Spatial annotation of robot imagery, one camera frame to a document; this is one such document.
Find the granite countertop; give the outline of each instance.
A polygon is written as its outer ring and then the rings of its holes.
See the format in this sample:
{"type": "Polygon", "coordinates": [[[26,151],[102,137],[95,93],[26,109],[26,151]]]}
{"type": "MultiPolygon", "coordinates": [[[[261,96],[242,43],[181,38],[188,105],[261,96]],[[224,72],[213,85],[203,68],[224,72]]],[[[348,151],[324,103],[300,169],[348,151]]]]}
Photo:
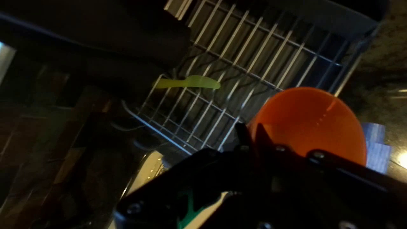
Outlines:
{"type": "Polygon", "coordinates": [[[390,0],[389,12],[340,98],[361,122],[385,126],[392,147],[387,174],[407,182],[407,1],[390,0]]]}

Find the black object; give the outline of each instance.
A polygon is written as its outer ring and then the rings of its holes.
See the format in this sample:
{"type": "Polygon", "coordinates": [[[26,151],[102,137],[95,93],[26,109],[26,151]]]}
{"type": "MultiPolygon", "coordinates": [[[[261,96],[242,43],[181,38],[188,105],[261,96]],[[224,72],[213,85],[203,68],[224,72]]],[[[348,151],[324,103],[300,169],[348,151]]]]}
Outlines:
{"type": "Polygon", "coordinates": [[[232,193],[202,227],[405,227],[407,185],[325,151],[303,159],[261,127],[233,151],[202,150],[123,198],[116,226],[175,227],[186,212],[232,193]]]}
{"type": "Polygon", "coordinates": [[[32,229],[100,229],[110,222],[114,204],[133,180],[146,155],[132,145],[133,136],[116,131],[105,113],[93,114],[73,146],[86,150],[74,162],[60,197],[35,220],[32,229]]]}
{"type": "Polygon", "coordinates": [[[0,185],[0,204],[1,206],[10,192],[10,187],[11,187],[12,180],[13,180],[17,171],[18,171],[17,166],[0,169],[0,184],[1,184],[0,185]]]}
{"type": "Polygon", "coordinates": [[[134,99],[174,67],[189,30],[147,0],[2,0],[0,40],[134,99]]]}

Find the orange cup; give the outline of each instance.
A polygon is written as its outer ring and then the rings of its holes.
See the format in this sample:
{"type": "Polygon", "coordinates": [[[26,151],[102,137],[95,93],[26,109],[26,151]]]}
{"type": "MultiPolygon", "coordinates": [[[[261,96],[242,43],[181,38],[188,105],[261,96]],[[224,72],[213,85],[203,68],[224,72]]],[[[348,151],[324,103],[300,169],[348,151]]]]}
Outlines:
{"type": "Polygon", "coordinates": [[[338,98],[314,87],[293,87],[269,98],[249,123],[251,138],[261,123],[274,143],[305,156],[325,150],[366,164],[366,142],[353,112],[338,98]]]}

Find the dish rack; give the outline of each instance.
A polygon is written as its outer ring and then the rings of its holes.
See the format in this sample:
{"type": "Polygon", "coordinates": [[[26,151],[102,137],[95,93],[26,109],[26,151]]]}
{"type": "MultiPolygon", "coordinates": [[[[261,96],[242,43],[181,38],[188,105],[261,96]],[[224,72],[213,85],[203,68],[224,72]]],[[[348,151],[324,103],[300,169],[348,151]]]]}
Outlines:
{"type": "Polygon", "coordinates": [[[152,86],[141,105],[121,103],[185,154],[227,147],[236,137],[235,123],[250,121],[279,90],[315,86],[338,95],[377,28],[372,19],[326,0],[238,2],[165,5],[190,28],[191,45],[179,67],[158,77],[204,75],[221,84],[218,90],[152,86]]]}

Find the wire rack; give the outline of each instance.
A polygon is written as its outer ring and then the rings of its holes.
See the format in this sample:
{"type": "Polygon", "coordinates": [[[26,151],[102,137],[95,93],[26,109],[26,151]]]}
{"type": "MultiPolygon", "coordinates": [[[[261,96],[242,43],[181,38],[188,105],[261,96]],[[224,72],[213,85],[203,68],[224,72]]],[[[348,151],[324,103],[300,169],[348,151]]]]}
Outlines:
{"type": "Polygon", "coordinates": [[[359,42],[268,5],[172,0],[165,9],[190,28],[191,45],[179,67],[160,77],[204,75],[221,89],[152,87],[142,105],[123,105],[186,154],[223,150],[235,140],[235,123],[247,122],[279,90],[306,85],[336,93],[359,56],[359,42]]]}

